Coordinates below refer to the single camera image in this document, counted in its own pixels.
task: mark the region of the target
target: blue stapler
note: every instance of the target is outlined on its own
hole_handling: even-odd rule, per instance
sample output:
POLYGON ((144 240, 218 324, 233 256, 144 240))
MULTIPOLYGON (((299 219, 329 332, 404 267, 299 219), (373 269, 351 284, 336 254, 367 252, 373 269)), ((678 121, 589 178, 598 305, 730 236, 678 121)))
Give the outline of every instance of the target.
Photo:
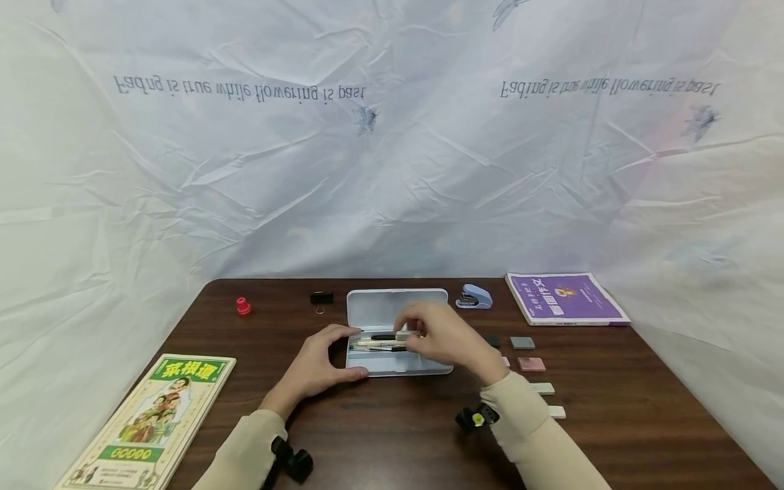
POLYGON ((463 285, 463 294, 455 306, 464 310, 488 310, 492 306, 490 293, 473 284, 463 285))

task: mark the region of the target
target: white fabric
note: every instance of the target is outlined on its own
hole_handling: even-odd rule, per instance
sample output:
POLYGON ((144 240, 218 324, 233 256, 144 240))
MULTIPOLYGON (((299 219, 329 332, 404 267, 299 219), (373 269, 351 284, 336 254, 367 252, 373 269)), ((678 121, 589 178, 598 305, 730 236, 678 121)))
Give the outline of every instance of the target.
POLYGON ((213 278, 589 269, 784 488, 781 2, 2 4, 0 488, 213 278))

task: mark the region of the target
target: book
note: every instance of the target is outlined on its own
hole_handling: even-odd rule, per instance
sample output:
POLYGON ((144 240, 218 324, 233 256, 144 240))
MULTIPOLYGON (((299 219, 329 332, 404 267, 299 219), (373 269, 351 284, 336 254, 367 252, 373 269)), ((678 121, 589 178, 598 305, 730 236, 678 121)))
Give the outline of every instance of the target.
POLYGON ((631 325, 590 272, 509 273, 506 283, 529 325, 631 325))
POLYGON ((162 490, 236 359, 163 354, 55 490, 162 490))

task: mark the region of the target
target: black wrist strap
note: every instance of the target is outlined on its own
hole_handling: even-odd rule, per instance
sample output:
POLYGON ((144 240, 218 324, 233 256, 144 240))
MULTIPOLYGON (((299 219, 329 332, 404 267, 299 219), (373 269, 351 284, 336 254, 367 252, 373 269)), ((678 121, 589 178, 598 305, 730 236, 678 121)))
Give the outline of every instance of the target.
POLYGON ((461 410, 455 417, 455 422, 463 429, 463 432, 470 434, 479 427, 492 425, 500 419, 501 416, 498 415, 498 412, 489 405, 481 403, 476 410, 467 407, 461 410))
POLYGON ((270 446, 275 458, 283 466, 289 476, 298 483, 303 483, 313 471, 313 458, 307 451, 300 449, 294 454, 294 449, 283 437, 277 436, 270 446))

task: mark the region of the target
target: binder clip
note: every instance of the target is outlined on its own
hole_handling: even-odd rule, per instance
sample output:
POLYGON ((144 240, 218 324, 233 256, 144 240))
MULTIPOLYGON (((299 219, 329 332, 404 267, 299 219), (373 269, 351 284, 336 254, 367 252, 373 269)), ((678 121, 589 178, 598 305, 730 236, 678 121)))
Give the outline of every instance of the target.
POLYGON ((498 422, 500 418, 501 416, 498 415, 498 412, 482 403, 476 410, 471 410, 467 407, 460 410, 455 417, 455 422, 463 429, 463 432, 471 434, 480 427, 489 426, 498 422))
POLYGON ((283 437, 277 436, 270 447, 286 473, 297 483, 303 483, 313 471, 313 458, 304 449, 294 454, 294 449, 283 437))
POLYGON ((316 291, 310 295, 310 304, 316 305, 316 314, 324 313, 324 305, 335 302, 334 295, 329 291, 316 291))
POLYGON ((490 293, 473 284, 463 285, 463 294, 455 300, 455 306, 464 310, 489 310, 492 306, 490 293))

